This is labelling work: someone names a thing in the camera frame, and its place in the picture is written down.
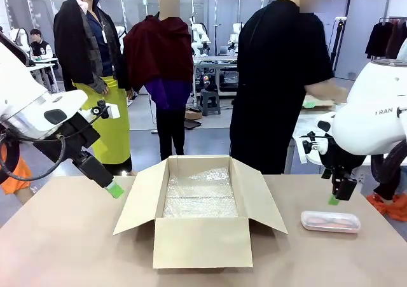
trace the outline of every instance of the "lime green skirt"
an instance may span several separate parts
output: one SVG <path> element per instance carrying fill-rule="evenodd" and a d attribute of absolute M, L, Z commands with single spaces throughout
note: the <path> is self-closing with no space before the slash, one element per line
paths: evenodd
<path fill-rule="evenodd" d="M 120 117 L 116 119 L 99 118 L 92 124 L 100 134 L 92 145 L 95 158 L 102 164 L 121 164 L 130 158 L 130 122 L 128 120 L 126 91 L 118 87 L 118 82 L 113 76 L 102 78 L 109 87 L 107 95 L 98 94 L 94 89 L 82 83 L 73 83 L 75 87 L 84 91 L 88 100 L 82 109 L 88 110 L 97 105 L 97 101 L 104 99 L 106 102 L 119 107 Z"/>

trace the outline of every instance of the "bubble wrap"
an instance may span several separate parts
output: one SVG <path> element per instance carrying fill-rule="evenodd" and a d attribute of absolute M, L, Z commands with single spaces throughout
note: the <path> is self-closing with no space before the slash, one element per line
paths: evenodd
<path fill-rule="evenodd" d="M 228 169 L 215 168 L 181 178 L 171 174 L 163 217 L 238 217 Z"/>

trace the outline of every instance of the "stool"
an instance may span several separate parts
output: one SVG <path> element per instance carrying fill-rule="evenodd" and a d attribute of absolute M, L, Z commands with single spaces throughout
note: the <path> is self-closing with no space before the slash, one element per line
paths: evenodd
<path fill-rule="evenodd" d="M 211 97 L 216 98 L 216 106 L 209 107 L 209 99 Z M 201 90 L 201 103 L 199 105 L 199 110 L 201 110 L 203 116 L 208 116 L 208 112 L 217 111 L 218 114 L 221 114 L 221 103 L 219 101 L 219 94 L 217 92 L 208 92 L 206 90 Z"/>

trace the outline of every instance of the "id badge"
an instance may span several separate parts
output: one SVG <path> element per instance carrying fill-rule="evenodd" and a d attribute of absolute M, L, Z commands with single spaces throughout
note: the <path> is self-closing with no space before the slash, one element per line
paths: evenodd
<path fill-rule="evenodd" d="M 102 30 L 102 35 L 104 42 L 107 43 L 106 33 L 104 32 L 104 29 Z"/>

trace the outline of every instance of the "orange fabric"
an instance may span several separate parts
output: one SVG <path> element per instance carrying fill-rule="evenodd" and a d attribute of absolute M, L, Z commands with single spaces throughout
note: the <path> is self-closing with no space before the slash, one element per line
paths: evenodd
<path fill-rule="evenodd" d="M 1 148 L 1 156 L 5 161 L 7 158 L 7 149 L 5 145 L 3 145 Z M 28 168 L 27 164 L 22 159 L 22 157 L 20 157 L 20 160 L 18 161 L 17 167 L 13 171 L 13 174 L 25 178 L 31 177 L 31 171 Z M 31 182 L 17 181 L 13 178 L 8 178 L 1 184 L 1 187 L 3 188 L 5 194 L 9 195 L 11 193 L 17 192 L 18 190 L 29 187 L 30 184 Z"/>
<path fill-rule="evenodd" d="M 382 215 L 388 214 L 390 218 L 399 221 L 407 221 L 407 195 L 395 195 L 393 203 L 386 205 L 379 195 L 373 194 L 367 200 Z"/>

